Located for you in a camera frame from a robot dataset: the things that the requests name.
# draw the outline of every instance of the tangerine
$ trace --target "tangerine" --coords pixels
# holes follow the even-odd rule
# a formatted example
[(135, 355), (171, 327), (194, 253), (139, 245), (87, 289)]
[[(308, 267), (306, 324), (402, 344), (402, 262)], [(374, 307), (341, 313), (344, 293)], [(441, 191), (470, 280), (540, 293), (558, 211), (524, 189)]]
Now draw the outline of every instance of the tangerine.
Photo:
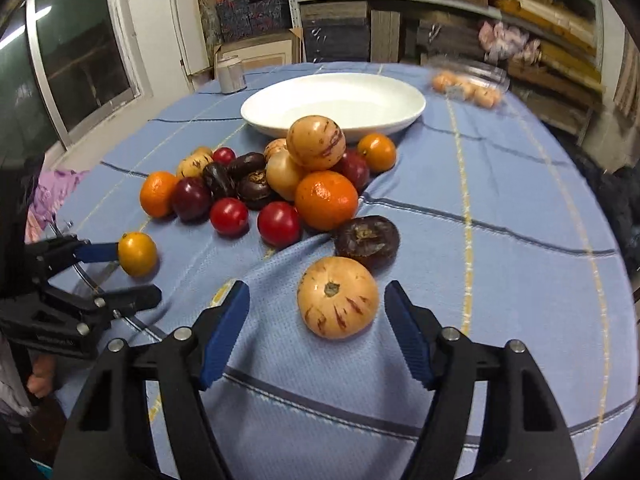
[(358, 142), (358, 153), (374, 173), (390, 170), (396, 163), (396, 145), (383, 134), (369, 134)]
[(118, 261), (129, 276), (145, 276), (158, 262), (158, 249), (145, 233), (124, 233), (118, 242)]
[(353, 218), (358, 192), (340, 173), (316, 171), (298, 184), (295, 204), (306, 224), (319, 231), (331, 231)]
[(162, 218), (171, 214), (171, 193), (178, 184), (178, 177), (168, 171), (155, 171), (140, 189), (140, 205), (146, 214)]

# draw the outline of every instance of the plate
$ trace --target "plate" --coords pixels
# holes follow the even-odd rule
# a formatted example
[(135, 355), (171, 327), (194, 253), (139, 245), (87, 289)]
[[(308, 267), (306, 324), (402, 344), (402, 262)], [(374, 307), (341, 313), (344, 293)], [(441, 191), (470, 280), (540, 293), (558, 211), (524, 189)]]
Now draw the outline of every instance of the plate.
[(404, 130), (423, 112), (426, 101), (413, 86), (382, 75), (314, 74), (271, 85), (249, 97), (242, 118), (259, 132), (286, 137), (300, 117), (322, 115), (335, 121), (347, 142), (371, 132)]

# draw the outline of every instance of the table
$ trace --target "table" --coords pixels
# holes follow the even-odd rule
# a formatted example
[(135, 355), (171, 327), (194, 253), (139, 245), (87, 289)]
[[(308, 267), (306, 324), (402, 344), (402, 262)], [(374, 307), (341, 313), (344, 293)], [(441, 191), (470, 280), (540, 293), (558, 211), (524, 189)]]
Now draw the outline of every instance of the table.
[[(260, 69), (248, 88), (222, 95), (217, 82), (178, 101), (117, 146), (60, 210), (80, 237), (117, 240), (127, 230), (153, 237), (161, 266), (152, 281), (163, 300), (137, 320), (118, 320), (101, 341), (158, 341), (218, 304), (235, 279), (252, 305), (222, 380), (203, 393), (210, 424), (236, 478), (395, 480), (414, 448), (431, 394), (412, 380), (388, 320), (328, 342), (303, 325), (295, 290), (313, 261), (332, 253), (328, 235), (274, 253), (252, 214), (239, 240), (208, 222), (149, 221), (138, 202), (143, 177), (174, 171), (200, 145), (262, 151), (268, 138), (240, 117), (261, 88), (318, 72), (378, 73), (426, 96), (424, 113), (396, 138), (398, 163), (360, 199), (359, 215), (381, 214), (402, 236), (395, 263), (376, 274), (380, 291), (400, 281), (411, 300), (443, 326), (502, 346), (523, 340), (558, 400), (584, 471), (613, 444), (634, 406), (638, 377), (630, 286), (616, 241), (587, 185), (556, 140), (514, 96), (497, 110), (447, 101), (431, 72), (403, 65), (297, 64)], [(84, 267), (105, 290), (134, 282), (113, 266)], [(91, 288), (75, 270), (54, 283)], [(86, 376), (64, 374), (68, 413)], [(483, 383), (458, 474), (471, 471), (482, 427)], [(175, 475), (156, 384), (148, 385), (162, 469)]]

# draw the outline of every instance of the bolt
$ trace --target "bolt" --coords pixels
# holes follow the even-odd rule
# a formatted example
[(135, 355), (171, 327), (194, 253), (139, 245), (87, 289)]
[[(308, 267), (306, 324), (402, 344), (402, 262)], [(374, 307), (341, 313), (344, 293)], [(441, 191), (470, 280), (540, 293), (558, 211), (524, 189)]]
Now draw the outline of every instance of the bolt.
[(91, 332), (91, 329), (89, 328), (87, 323), (78, 323), (76, 325), (76, 330), (78, 330), (78, 333), (80, 335), (87, 335), (89, 332)]
[(124, 341), (122, 339), (112, 339), (107, 345), (109, 352), (119, 352), (123, 347)]
[(442, 337), (447, 341), (457, 341), (460, 339), (460, 332), (457, 328), (446, 326), (442, 329)]
[(512, 339), (509, 341), (509, 348), (516, 352), (516, 354), (522, 354), (527, 349), (527, 347), (524, 346), (524, 343), (519, 339)]
[(174, 337), (178, 341), (187, 341), (187, 339), (191, 337), (191, 328), (188, 326), (181, 326), (180, 328), (177, 328), (174, 332)]

